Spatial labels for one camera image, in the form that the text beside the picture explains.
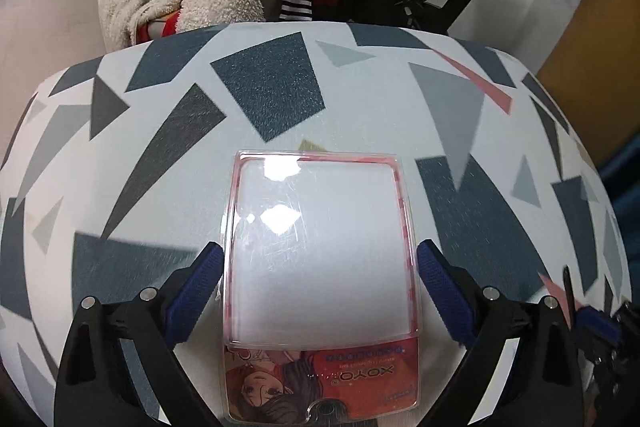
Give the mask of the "clear blister card package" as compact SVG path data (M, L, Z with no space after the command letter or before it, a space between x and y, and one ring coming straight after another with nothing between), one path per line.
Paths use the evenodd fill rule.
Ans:
M221 292L229 421L371 424L418 403L416 254L395 157L236 155Z

